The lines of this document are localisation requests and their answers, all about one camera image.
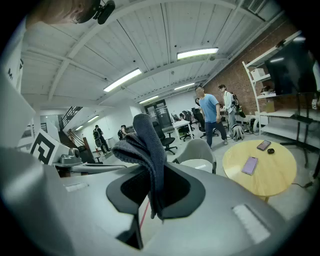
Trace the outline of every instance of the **gray floor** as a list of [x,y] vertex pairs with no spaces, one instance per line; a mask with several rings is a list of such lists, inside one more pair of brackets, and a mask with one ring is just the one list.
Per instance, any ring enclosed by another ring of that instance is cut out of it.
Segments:
[[[193,127],[195,130],[192,132],[195,138],[199,138],[203,133],[198,130],[198,125],[194,124]],[[222,160],[225,152],[237,143],[241,143],[242,141],[233,141],[230,139],[228,141],[228,145],[223,145],[223,141],[221,139],[220,133],[219,137],[212,138],[212,153],[216,157],[217,167],[216,174],[226,177],[226,174],[223,170]],[[270,133],[263,133],[261,136],[257,136],[254,134],[245,135],[244,141],[249,140],[268,140],[271,142],[288,142],[291,141],[284,137],[280,137],[277,135],[273,135]],[[172,146],[177,146],[178,149],[174,149],[175,155],[172,155],[170,152],[167,152],[167,160],[172,162],[181,152],[185,149],[187,143],[190,141],[190,138],[186,139],[185,142],[182,141],[182,145],[179,145],[179,141],[176,140],[171,144]],[[308,152],[309,165],[308,168],[305,168],[305,158],[302,149],[296,146],[287,146],[290,152],[293,154],[296,164],[297,164],[297,174],[293,183],[297,183],[300,185],[305,185],[306,183],[312,180],[312,174],[316,168],[317,160],[319,157],[319,152]],[[104,164],[108,165],[116,165],[116,164],[124,164],[126,166],[132,166],[131,163],[124,163],[117,159],[114,155],[110,156],[108,159],[101,159]],[[272,196],[269,199],[269,204],[274,207],[286,220],[290,220],[292,217],[304,212],[308,207],[312,198],[319,187],[319,181],[315,180],[314,185],[304,189],[296,184],[292,184],[286,191],[283,193]],[[146,206],[148,203],[148,198],[146,198],[139,210],[139,219],[141,219],[146,210]],[[157,232],[157,229],[161,226],[162,221],[155,217],[154,219],[150,218],[151,210],[150,206],[148,206],[146,210],[146,215],[143,220],[143,225],[141,227],[141,235],[143,243],[146,244],[152,236]]]

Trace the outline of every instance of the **man with backpack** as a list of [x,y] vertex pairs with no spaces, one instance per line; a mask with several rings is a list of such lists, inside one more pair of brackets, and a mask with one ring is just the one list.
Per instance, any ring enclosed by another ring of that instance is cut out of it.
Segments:
[[224,84],[219,85],[219,90],[223,93],[225,111],[228,113],[229,133],[227,136],[231,137],[233,134],[232,127],[237,123],[235,117],[237,113],[237,101],[234,99],[234,95],[227,91],[227,88]]
[[95,142],[96,142],[95,144],[97,144],[97,140],[101,141],[101,146],[100,147],[98,145],[97,146],[98,148],[101,148],[103,154],[106,155],[107,152],[110,153],[110,149],[108,147],[108,144],[105,138],[102,136],[102,134],[104,134],[103,131],[99,128],[99,125],[96,125],[95,129],[93,130],[93,138],[95,139]]

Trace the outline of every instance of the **white ceiling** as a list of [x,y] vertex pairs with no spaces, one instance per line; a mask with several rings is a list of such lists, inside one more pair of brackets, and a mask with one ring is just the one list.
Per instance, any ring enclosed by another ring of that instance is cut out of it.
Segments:
[[[114,106],[205,82],[267,24],[241,8],[242,3],[115,0],[116,10],[104,25],[95,20],[38,23],[24,38],[21,93],[30,103],[47,108]],[[209,47],[219,47],[213,61],[208,56],[177,61],[178,52]],[[143,74],[122,88],[103,91],[136,68]]]

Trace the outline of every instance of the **brick wall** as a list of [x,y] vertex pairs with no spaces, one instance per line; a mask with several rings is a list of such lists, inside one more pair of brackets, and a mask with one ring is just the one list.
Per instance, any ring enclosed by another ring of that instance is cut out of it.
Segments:
[[[270,48],[274,47],[281,40],[291,36],[298,29],[290,22],[289,18],[285,15],[279,17],[270,27],[268,27],[256,40],[254,40],[243,52],[239,54],[227,67],[224,68],[216,77],[214,77],[205,86],[206,93],[213,94],[217,100],[223,104],[223,96],[219,91],[218,86],[224,84],[229,92],[236,94],[237,98],[242,105],[243,111],[249,115],[257,111],[255,95],[247,75],[247,72],[242,64],[246,64],[254,60]],[[260,95],[263,87],[262,82],[256,83],[256,93]],[[301,96],[302,108],[306,105],[304,96]],[[297,107],[296,96],[283,95],[274,98],[268,98],[268,101],[274,101],[276,109],[294,109]],[[259,99],[260,111],[265,110],[266,99]]]

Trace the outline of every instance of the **metal shelving unit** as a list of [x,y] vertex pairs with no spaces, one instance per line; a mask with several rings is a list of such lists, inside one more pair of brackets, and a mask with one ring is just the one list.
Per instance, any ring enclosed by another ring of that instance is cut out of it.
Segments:
[[[297,36],[299,36],[301,34],[301,31],[298,31],[296,33],[294,33],[293,35],[289,36],[287,39],[285,39],[284,41],[284,45],[289,44],[293,39],[295,39]],[[263,65],[267,60],[269,60],[272,56],[274,56],[277,52],[279,52],[281,50],[281,47],[272,47],[271,49],[267,50],[265,53],[261,54],[260,56],[258,56],[257,58],[255,58],[254,60],[252,60],[251,62],[249,62],[248,64],[245,64],[245,62],[243,61],[243,67],[249,77],[251,86],[252,86],[252,90],[254,93],[254,97],[255,97],[255,103],[256,103],[256,108],[257,108],[257,115],[259,118],[259,124],[261,124],[261,112],[260,112],[260,107],[259,107],[259,103],[258,103],[258,99],[263,99],[263,98],[269,98],[269,97],[276,97],[277,95],[274,94],[268,94],[268,95],[259,95],[257,96],[256,93],[256,83],[257,82],[263,82],[265,80],[270,79],[270,75],[266,74],[262,77],[260,77],[260,79],[252,79],[251,74],[250,74],[250,70],[249,67],[259,67],[261,65]],[[261,135],[261,125],[259,125],[259,135]]]

